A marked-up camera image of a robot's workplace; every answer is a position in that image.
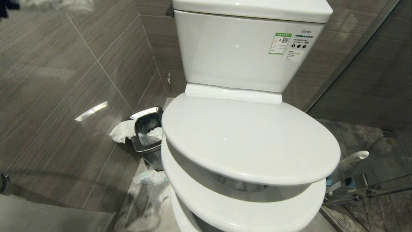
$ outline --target label sticker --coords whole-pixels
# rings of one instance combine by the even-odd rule
[[[290,33],[276,33],[275,38],[272,42],[272,46],[269,50],[269,54],[282,55],[285,52],[286,46],[288,46],[291,37],[292,34]]]
[[[305,54],[305,51],[301,50],[288,50],[288,52],[285,55],[285,58],[283,60],[285,61],[295,61],[298,62],[302,58],[302,56]]]

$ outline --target toilet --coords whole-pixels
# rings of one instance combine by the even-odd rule
[[[282,92],[332,14],[326,0],[173,0],[188,84],[162,116],[182,232],[297,232],[340,148]]]

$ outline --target toilet seat lid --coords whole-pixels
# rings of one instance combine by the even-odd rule
[[[313,220],[323,203],[325,179],[306,185],[241,192],[217,182],[205,169],[176,151],[165,137],[161,150],[164,170],[177,196],[200,219],[222,231],[300,231]]]
[[[300,185],[329,176],[340,159],[335,137],[284,102],[188,96],[162,116],[167,140],[184,156],[221,175],[264,185]]]

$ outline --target toilet bowl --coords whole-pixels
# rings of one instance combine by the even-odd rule
[[[180,230],[303,229],[322,205],[340,148],[282,92],[332,9],[326,0],[173,6],[188,84],[162,116],[161,154]]]

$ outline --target floor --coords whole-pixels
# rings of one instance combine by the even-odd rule
[[[164,108],[172,100],[168,98]],[[153,177],[151,170],[141,161],[113,232],[180,232],[170,197],[164,198],[170,183],[163,178],[164,175]],[[320,213],[301,232],[319,231],[336,232]]]
[[[410,186],[412,176],[412,133],[396,131],[384,137],[380,128],[319,120],[338,140],[342,158],[369,150],[362,162],[336,170],[332,177],[350,177],[365,173],[376,189],[392,190]],[[328,206],[328,210],[345,224],[351,232],[410,232],[412,231],[412,192],[369,199],[359,202]]]

